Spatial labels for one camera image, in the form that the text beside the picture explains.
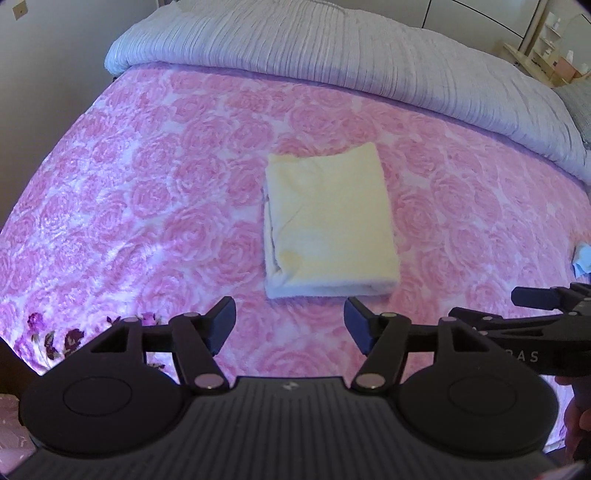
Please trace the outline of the person right hand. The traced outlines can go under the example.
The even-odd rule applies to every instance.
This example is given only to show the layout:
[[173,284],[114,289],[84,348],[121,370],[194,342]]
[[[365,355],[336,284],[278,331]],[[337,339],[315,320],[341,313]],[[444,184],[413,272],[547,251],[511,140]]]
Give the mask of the person right hand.
[[575,452],[580,442],[590,433],[590,410],[581,410],[578,406],[579,395],[573,391],[573,399],[568,404],[564,413],[566,428],[565,448],[570,460],[574,459]]

